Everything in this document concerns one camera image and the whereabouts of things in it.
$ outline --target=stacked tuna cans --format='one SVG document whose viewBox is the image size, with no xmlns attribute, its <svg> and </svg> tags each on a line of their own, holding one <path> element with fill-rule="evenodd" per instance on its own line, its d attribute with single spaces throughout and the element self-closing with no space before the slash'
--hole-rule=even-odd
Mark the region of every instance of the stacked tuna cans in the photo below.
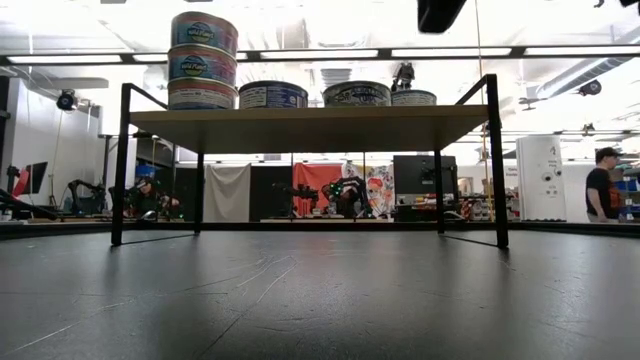
<svg viewBox="0 0 640 360">
<path fill-rule="evenodd" d="M 171 24 L 169 109 L 234 109 L 238 30 L 228 21 L 185 12 Z"/>
</svg>

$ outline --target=shelf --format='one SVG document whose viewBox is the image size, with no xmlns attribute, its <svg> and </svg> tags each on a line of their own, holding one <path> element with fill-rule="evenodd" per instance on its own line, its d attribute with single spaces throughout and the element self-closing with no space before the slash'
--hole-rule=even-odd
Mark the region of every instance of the shelf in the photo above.
<svg viewBox="0 0 640 360">
<path fill-rule="evenodd" d="M 206 154 L 432 151 L 487 119 L 484 105 L 131 113 L 132 125 Z"/>
</svg>

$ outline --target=ceiling light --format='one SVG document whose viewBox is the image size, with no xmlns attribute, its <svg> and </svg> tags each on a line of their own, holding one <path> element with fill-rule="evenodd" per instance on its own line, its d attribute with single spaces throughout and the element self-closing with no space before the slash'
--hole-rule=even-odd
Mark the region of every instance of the ceiling light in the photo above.
<svg viewBox="0 0 640 360">
<path fill-rule="evenodd" d="M 378 50 L 274 51 L 261 52 L 262 59 L 374 58 Z"/>
<path fill-rule="evenodd" d="M 143 54 L 143 55 L 133 55 L 133 58 L 136 59 L 136 61 L 142 61 L 142 62 L 166 62 L 167 61 L 167 54 Z"/>
<path fill-rule="evenodd" d="M 487 48 L 480 49 L 468 48 L 468 49 L 403 49 L 392 50 L 392 57 L 455 57 L 455 56 L 500 56 L 509 55 L 511 48 Z"/>
<path fill-rule="evenodd" d="M 640 46 L 587 46 L 587 47 L 534 47 L 528 48 L 525 55 L 615 55 L 637 54 Z"/>
<path fill-rule="evenodd" d="M 80 63 L 120 63 L 118 55 L 73 55 L 73 56 L 9 56 L 14 64 L 80 64 Z"/>
</svg>

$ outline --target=black metal table leg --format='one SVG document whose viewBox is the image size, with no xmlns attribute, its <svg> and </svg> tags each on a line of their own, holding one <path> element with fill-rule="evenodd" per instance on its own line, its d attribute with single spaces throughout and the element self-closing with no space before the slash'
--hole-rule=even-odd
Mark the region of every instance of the black metal table leg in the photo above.
<svg viewBox="0 0 640 360">
<path fill-rule="evenodd" d="M 498 247 L 509 246 L 507 224 L 507 197 L 504 189 L 504 165 L 502 163 L 502 129 L 500 121 L 500 105 L 498 97 L 498 78 L 487 77 L 487 100 L 489 107 L 489 139 L 491 141 L 491 169 L 493 172 L 493 194 L 496 211 L 496 235 Z"/>
<path fill-rule="evenodd" d="M 438 234 L 444 234 L 444 190 L 442 189 L 442 155 L 440 150 L 433 152 L 434 167 L 436 168 L 436 219 Z"/>
<path fill-rule="evenodd" d="M 131 84 L 122 84 L 120 102 L 120 132 L 116 162 L 116 183 L 113 192 L 113 220 L 111 223 L 111 245 L 122 244 L 122 222 L 124 220 L 124 187 L 127 176 L 127 151 L 129 147 L 129 124 L 131 114 Z"/>
<path fill-rule="evenodd" d="M 196 171 L 196 217 L 193 231 L 200 234 L 202 230 L 202 213 L 204 211 L 204 154 L 198 153 L 198 170 Z"/>
</svg>

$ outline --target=black t-shirt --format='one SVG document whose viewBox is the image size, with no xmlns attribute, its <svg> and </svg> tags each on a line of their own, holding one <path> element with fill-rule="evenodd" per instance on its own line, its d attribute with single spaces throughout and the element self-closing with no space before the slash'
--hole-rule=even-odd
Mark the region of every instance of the black t-shirt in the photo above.
<svg viewBox="0 0 640 360">
<path fill-rule="evenodd" d="M 609 193 L 611 187 L 613 187 L 613 183 L 609 178 L 609 172 L 607 170 L 595 168 L 587 175 L 587 189 L 598 190 L 600 205 L 602 205 L 602 210 L 604 210 L 605 215 L 609 219 L 617 219 L 618 208 L 611 206 L 611 194 Z M 591 205 L 591 201 L 589 201 L 589 195 L 586 194 L 586 190 L 585 198 L 587 201 L 587 212 L 592 215 L 597 215 L 596 209 Z"/>
</svg>

